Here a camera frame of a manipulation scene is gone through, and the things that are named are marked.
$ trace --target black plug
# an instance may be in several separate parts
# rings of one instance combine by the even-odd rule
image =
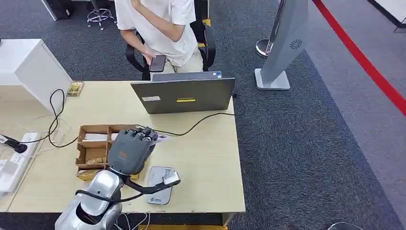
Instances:
[[[5,137],[7,140],[4,142],[5,145],[11,147],[16,151],[17,153],[23,153],[27,150],[28,146],[25,144],[20,143],[19,141],[10,138],[8,136],[2,135]]]

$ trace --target laptop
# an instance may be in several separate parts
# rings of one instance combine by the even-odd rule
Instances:
[[[236,79],[220,71],[155,74],[131,83],[149,114],[226,110]]]

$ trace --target cardboard box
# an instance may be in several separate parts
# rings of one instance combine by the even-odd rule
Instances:
[[[114,141],[111,136],[120,130],[135,129],[135,125],[85,125],[81,126],[78,137],[79,156],[76,158],[78,173],[76,177],[87,181],[92,180],[101,170],[108,165],[108,154]],[[106,140],[91,141],[86,140],[88,133],[106,134]],[[131,175],[131,180],[138,180],[139,175]]]

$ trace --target white cabinet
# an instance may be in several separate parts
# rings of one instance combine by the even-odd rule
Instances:
[[[39,101],[52,111],[52,92],[62,89],[66,94],[71,83],[70,76],[41,39],[1,40],[0,101]],[[58,113],[61,92],[55,93],[52,103]]]

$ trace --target yellow sticker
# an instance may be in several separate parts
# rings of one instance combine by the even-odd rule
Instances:
[[[176,102],[195,102],[196,99],[188,99],[188,100],[176,100]]]

